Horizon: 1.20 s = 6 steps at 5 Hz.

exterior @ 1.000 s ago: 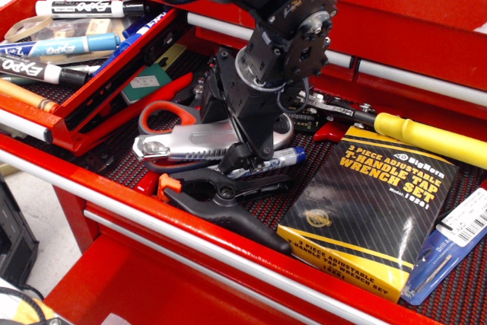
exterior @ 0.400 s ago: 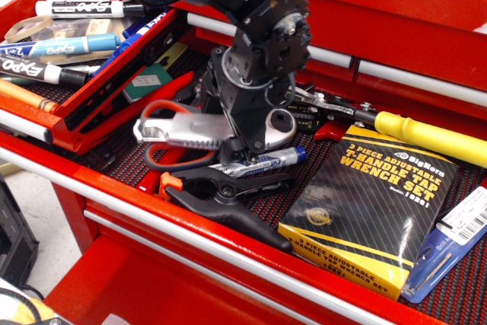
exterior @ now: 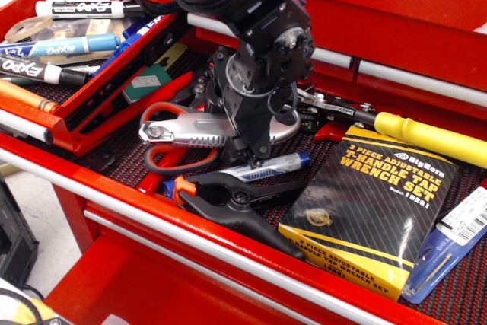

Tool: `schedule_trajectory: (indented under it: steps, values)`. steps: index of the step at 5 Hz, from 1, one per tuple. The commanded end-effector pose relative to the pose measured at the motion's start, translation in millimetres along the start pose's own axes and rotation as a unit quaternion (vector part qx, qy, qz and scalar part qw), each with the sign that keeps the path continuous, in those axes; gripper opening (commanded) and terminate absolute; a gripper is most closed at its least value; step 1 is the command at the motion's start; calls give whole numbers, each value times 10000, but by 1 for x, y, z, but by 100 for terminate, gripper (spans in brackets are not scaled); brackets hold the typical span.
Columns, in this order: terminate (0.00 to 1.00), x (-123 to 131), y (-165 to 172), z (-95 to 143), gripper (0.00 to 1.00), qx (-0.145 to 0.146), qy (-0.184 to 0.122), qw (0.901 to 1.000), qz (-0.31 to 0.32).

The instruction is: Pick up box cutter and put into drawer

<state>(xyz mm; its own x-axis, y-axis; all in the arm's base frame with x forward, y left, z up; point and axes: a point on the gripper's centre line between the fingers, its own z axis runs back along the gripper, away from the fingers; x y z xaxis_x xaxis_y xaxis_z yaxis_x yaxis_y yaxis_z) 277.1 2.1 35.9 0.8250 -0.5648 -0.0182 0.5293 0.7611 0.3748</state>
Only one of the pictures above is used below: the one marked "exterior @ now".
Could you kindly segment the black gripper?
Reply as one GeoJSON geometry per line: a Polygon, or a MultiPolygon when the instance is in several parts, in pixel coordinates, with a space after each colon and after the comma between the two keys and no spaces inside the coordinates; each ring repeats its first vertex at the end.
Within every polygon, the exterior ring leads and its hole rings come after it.
{"type": "Polygon", "coordinates": [[[271,119],[297,103],[297,79],[289,60],[253,49],[220,49],[211,57],[213,74],[205,89],[205,112],[225,113],[237,133],[220,154],[223,163],[246,161],[252,168],[270,156],[271,119]]]}

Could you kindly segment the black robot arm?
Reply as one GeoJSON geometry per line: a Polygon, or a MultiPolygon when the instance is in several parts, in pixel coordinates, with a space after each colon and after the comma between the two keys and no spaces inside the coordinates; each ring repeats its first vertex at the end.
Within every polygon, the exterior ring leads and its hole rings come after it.
{"type": "Polygon", "coordinates": [[[270,154],[270,123],[297,103],[297,84],[312,72],[315,50],[304,0],[136,0],[152,15],[185,11],[215,18],[239,38],[235,53],[212,56],[205,106],[224,112],[235,136],[224,146],[227,161],[258,164],[270,154]]]}

